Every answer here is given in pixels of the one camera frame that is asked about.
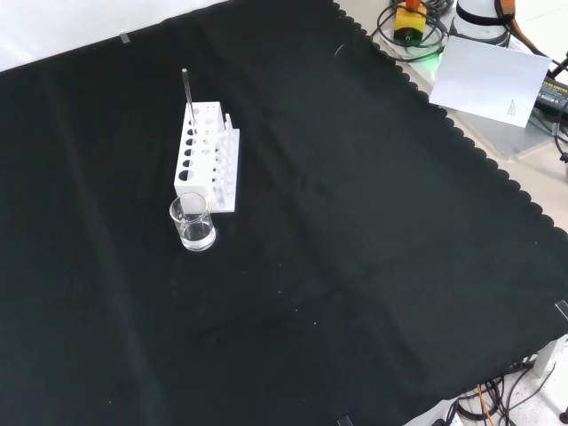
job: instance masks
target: white paper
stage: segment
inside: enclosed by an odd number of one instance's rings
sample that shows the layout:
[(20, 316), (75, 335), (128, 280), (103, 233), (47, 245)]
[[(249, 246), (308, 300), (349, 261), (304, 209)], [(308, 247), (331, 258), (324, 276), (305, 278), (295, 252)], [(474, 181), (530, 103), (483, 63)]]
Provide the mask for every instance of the white paper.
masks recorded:
[(550, 58), (450, 37), (430, 102), (526, 126)]

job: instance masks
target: clear liquid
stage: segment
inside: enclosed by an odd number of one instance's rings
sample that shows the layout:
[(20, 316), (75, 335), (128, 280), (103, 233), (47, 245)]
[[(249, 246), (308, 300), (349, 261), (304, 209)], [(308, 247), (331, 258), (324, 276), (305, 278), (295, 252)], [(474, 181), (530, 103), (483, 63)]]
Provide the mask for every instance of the clear liquid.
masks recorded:
[(184, 247), (192, 251), (202, 251), (211, 247), (217, 236), (215, 228), (206, 222), (191, 224), (180, 234)]

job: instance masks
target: stirring rod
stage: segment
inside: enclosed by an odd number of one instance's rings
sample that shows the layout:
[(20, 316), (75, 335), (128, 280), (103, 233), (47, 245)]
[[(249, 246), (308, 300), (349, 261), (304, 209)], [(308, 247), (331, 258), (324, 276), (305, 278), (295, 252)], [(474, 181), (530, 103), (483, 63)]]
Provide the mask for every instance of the stirring rod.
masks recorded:
[(187, 105), (189, 106), (189, 111), (192, 113), (192, 125), (193, 128), (195, 129), (195, 115), (193, 115), (192, 93), (189, 90), (189, 77), (187, 76), (187, 70), (185, 68), (181, 70), (181, 75), (184, 77), (185, 97), (187, 98)]

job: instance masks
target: white test tube rack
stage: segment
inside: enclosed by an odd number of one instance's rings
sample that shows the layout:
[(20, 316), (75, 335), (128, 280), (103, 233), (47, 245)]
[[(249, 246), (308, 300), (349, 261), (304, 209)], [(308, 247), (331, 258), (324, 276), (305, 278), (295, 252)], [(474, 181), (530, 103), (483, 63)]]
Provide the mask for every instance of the white test tube rack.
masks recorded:
[(219, 102), (186, 105), (179, 142), (174, 187), (182, 193), (198, 193), (211, 213), (234, 212), (239, 166), (240, 131), (227, 114), (223, 121)]

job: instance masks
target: black cloth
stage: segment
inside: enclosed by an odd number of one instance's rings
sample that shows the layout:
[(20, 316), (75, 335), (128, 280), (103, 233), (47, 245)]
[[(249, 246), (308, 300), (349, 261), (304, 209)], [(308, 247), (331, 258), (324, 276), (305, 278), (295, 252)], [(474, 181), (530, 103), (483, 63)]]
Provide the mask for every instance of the black cloth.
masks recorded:
[[(565, 233), (329, 1), (130, 39), (0, 75), (1, 424), (399, 426), (566, 331)], [(199, 254), (182, 67), (241, 129)]]

